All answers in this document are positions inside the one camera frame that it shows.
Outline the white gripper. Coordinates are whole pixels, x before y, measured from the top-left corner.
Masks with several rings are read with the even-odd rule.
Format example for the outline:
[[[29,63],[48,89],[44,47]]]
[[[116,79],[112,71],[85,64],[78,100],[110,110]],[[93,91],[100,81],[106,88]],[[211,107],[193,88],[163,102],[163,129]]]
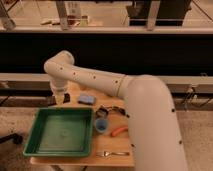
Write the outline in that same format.
[[[55,86],[53,84],[50,85],[51,90],[53,92],[53,96],[55,97],[55,101],[57,105],[62,105],[65,99],[65,86]]]

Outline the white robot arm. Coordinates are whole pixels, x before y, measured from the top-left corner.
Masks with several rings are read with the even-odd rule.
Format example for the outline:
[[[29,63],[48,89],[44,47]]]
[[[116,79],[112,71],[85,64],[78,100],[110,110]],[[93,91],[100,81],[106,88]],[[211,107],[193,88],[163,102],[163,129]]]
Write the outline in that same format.
[[[44,70],[55,95],[74,81],[124,101],[135,171],[188,171],[172,95],[160,78],[78,67],[68,51],[48,59]]]

